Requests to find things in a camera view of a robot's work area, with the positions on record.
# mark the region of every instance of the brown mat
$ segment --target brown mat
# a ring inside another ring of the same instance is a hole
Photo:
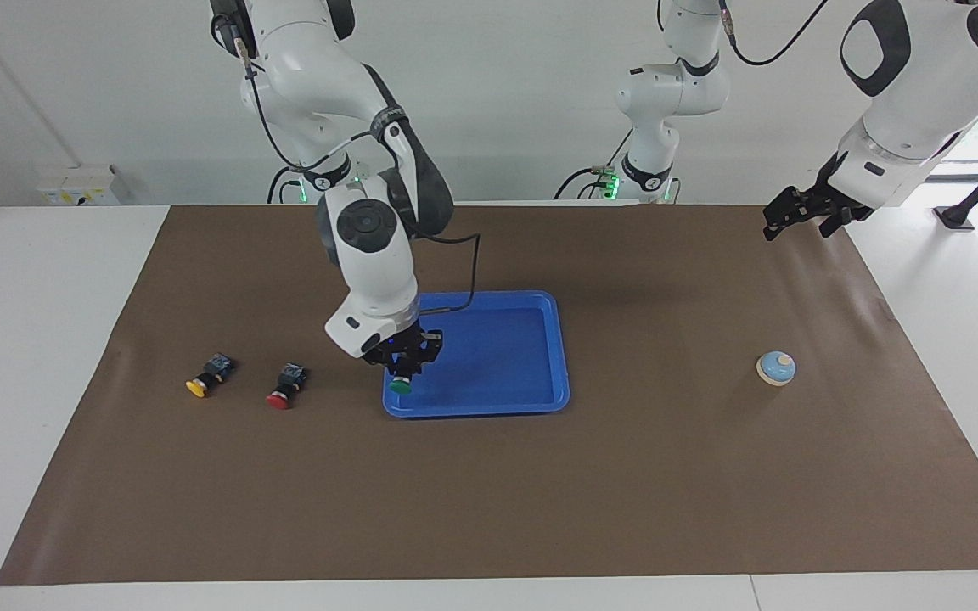
[[[843,233],[461,209],[481,289],[558,298],[573,400],[404,422],[323,335],[346,289],[312,213],[170,213],[0,584],[978,569],[978,461]],[[418,266],[462,290],[469,251]],[[241,370],[195,399],[214,351]],[[277,412],[286,360],[314,378]]]

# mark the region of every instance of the blue tray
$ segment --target blue tray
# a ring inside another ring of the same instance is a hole
[[[422,309],[458,306],[467,294],[422,294]],[[478,293],[462,312],[422,317],[443,329],[443,350],[415,376],[413,392],[388,390],[384,408],[396,418],[549,413],[570,399],[556,300],[540,290]]]

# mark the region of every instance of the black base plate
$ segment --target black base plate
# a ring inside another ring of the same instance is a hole
[[[975,230],[975,225],[971,224],[968,220],[965,220],[964,223],[961,224],[948,220],[946,218],[946,214],[943,214],[943,212],[946,212],[947,210],[947,206],[944,205],[939,205],[938,208],[935,208],[935,216],[938,216],[938,220],[942,221],[943,225],[953,229],[954,232],[971,232]]]

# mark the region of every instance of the white tabletop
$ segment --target white tabletop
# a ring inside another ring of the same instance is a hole
[[[0,565],[166,212],[0,209]],[[851,235],[978,456],[978,237],[910,209]],[[978,572],[0,588],[0,608],[98,605],[955,610]]]

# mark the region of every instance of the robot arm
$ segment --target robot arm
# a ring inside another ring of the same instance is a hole
[[[323,246],[350,289],[327,322],[327,334],[350,356],[384,364],[408,384],[442,345],[439,332],[419,326],[410,240],[435,236],[451,220],[445,179],[383,78],[339,45],[353,28],[348,0],[255,0],[250,7],[244,0],[211,0],[211,5],[214,15],[225,15],[230,30],[222,31],[225,46],[239,50],[264,115],[294,136],[302,164],[314,161],[304,156],[314,155],[318,144],[334,141],[319,115],[365,121],[370,136],[391,154],[395,165],[380,174],[332,182],[319,200],[316,219]],[[249,59],[261,63],[265,80],[251,76]],[[338,167],[345,163],[329,161]]]
[[[730,80],[719,65],[718,0],[671,0],[668,7],[664,40],[677,62],[630,70],[617,93],[617,107],[633,129],[632,144],[616,169],[622,198],[662,196],[679,143],[668,120],[715,112],[730,94]]]
[[[768,240],[815,216],[828,217],[826,237],[866,220],[978,117],[977,4],[873,0],[847,28],[840,58],[873,101],[814,186],[788,187],[766,206]]]

